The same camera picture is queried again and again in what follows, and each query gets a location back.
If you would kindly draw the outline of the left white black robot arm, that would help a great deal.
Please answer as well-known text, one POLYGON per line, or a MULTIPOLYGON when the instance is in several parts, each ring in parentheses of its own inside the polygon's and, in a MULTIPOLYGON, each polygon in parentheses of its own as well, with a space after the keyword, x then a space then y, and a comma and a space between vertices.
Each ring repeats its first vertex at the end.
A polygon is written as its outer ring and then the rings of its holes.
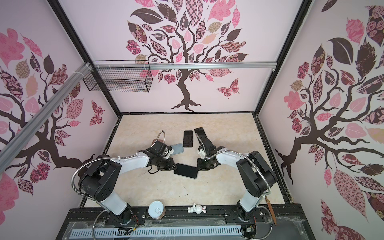
POLYGON ((128 157, 99 158, 83 164, 71 178, 71 187, 80 196, 87 198, 121 222, 128 222, 133 215, 131 206, 115 191, 120 175, 136 169, 156 167, 158 171, 173 171, 177 166, 171 157, 174 149, 166 145, 166 134, 161 131, 163 140, 156 139, 152 145, 128 157))

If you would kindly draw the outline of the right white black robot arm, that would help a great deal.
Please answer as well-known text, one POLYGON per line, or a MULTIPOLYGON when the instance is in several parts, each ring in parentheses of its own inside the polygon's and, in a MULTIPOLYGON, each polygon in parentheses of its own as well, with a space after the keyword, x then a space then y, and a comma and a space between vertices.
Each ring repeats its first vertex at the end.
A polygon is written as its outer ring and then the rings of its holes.
POLYGON ((200 171, 208 171, 219 165, 228 165, 239 171, 246 188, 239 205, 245 213, 258 208, 261 201, 272 193, 272 186, 277 182, 275 172, 258 151, 242 154, 223 146, 217 148, 210 140, 205 140, 200 143, 198 154, 200 171))

